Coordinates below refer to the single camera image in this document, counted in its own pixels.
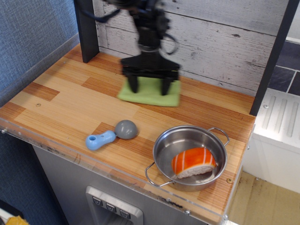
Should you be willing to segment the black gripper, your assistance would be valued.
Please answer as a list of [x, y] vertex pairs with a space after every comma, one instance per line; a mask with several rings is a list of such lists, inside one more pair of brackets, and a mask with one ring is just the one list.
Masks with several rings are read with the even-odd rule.
[[179, 79], [180, 65], [163, 57], [160, 52], [141, 52], [121, 61], [123, 75], [134, 93], [138, 92], [138, 77], [162, 79], [161, 94], [168, 94], [173, 80]]

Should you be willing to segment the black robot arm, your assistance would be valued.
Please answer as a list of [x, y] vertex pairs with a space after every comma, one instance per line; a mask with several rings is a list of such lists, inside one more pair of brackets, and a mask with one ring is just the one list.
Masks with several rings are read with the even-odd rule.
[[161, 95], [167, 95], [171, 82], [179, 79], [180, 65], [159, 52], [164, 37], [175, 40], [166, 33], [169, 19], [165, 16], [164, 3], [160, 0], [108, 0], [107, 3], [127, 10], [139, 34], [141, 53], [120, 61], [131, 90], [138, 92], [138, 77], [157, 78], [161, 81]]

